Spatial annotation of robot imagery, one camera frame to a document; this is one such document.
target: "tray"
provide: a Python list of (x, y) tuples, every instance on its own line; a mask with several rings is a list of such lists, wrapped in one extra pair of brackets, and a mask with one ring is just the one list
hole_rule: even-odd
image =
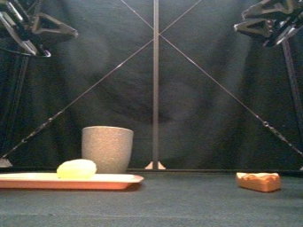
[(129, 174), (94, 174), (90, 179), (60, 179), (57, 173), (14, 173), (0, 174), (0, 188), (122, 190), (141, 180), (141, 176)]

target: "dark gray table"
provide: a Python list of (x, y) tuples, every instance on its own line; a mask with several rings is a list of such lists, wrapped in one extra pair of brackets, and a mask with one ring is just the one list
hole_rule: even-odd
[(0, 190), (0, 226), (303, 226), (303, 178), (238, 188), (234, 174), (138, 172), (121, 192)]

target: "ceramic cup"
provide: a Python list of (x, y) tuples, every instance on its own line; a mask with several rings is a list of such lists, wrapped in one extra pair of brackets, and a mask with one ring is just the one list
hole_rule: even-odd
[(81, 131), (81, 158), (92, 160), (98, 174), (122, 174), (130, 160), (133, 131), (92, 126)]

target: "black backdrop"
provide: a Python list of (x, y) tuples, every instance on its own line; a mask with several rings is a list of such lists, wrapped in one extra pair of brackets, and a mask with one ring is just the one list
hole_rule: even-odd
[[(45, 0), (41, 11), (70, 25), (78, 38), (56, 45), (50, 59), (28, 60), (17, 102), (12, 102), (12, 90), (26, 64), (22, 58), (1, 53), (2, 153), (104, 80), (9, 154), (13, 165), (56, 167), (78, 158), (81, 129), (109, 125), (134, 132), (129, 168), (148, 165), (157, 146), (165, 168), (299, 169), (301, 157), (216, 84), (303, 148), (283, 48), (262, 48), (233, 31), (241, 11), (256, 2), (160, 1), (160, 32), (166, 29), (158, 42), (154, 84), (153, 31), (148, 26), (153, 23), (153, 1)], [(299, 36), (289, 40), (291, 50), (299, 40)], [(299, 75), (297, 51), (293, 56)], [(152, 111), (154, 104), (158, 113)], [(157, 144), (152, 139), (154, 114)]]

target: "orange sponge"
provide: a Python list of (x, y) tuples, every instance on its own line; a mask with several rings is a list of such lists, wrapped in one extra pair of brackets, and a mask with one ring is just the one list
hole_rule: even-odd
[(234, 180), (240, 187), (258, 192), (272, 192), (280, 189), (277, 173), (236, 173)]

